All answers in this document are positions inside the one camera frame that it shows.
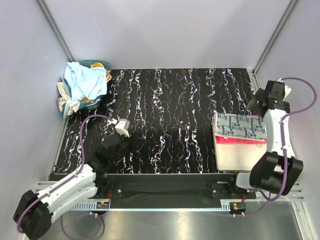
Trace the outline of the navy cream patterned towel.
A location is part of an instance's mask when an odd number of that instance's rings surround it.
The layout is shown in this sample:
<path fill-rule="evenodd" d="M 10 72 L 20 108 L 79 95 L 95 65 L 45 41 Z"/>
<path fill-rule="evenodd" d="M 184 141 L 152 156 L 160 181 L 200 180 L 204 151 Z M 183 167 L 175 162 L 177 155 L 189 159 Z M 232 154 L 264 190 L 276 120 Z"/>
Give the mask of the navy cream patterned towel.
<path fill-rule="evenodd" d="M 258 115 L 215 113 L 212 130 L 213 135 L 224 137 L 267 139 L 265 122 Z"/>

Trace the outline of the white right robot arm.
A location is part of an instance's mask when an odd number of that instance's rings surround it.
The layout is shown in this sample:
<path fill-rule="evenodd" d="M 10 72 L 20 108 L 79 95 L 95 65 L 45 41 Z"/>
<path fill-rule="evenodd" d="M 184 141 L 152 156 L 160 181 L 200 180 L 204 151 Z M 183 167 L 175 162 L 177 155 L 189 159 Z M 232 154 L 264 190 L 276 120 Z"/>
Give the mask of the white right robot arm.
<path fill-rule="evenodd" d="M 257 107 L 265 123 L 266 152 L 250 172 L 235 174 L 235 181 L 227 185 L 230 197 L 239 198 L 245 190 L 264 190 L 275 195 L 269 199 L 272 202 L 286 196 L 300 176 L 304 164 L 290 142 L 288 90 L 283 82 L 269 80 L 250 100 L 248 107 Z"/>

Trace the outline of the red pink towel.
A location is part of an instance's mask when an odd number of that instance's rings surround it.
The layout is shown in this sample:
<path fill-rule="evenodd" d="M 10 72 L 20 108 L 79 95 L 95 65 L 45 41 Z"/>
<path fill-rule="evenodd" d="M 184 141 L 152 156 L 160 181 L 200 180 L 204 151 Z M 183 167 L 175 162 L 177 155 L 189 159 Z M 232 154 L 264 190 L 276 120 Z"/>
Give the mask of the red pink towel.
<path fill-rule="evenodd" d="M 266 144 L 267 139 L 255 139 L 247 137 L 232 137 L 232 136 L 222 136 L 214 135 L 215 141 L 217 144 Z"/>

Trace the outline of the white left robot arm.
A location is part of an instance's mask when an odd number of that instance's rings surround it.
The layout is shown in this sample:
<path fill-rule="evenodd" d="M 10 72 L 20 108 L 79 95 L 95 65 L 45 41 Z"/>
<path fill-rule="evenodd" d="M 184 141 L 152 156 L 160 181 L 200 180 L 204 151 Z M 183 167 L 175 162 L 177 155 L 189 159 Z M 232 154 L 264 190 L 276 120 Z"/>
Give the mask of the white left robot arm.
<path fill-rule="evenodd" d="M 26 191 L 13 215 L 17 231 L 30 240 L 38 240 L 76 204 L 92 197 L 111 196 L 108 172 L 117 159 L 135 151 L 132 133 L 112 134 L 106 144 L 101 144 L 83 164 L 60 181 L 38 192 Z"/>

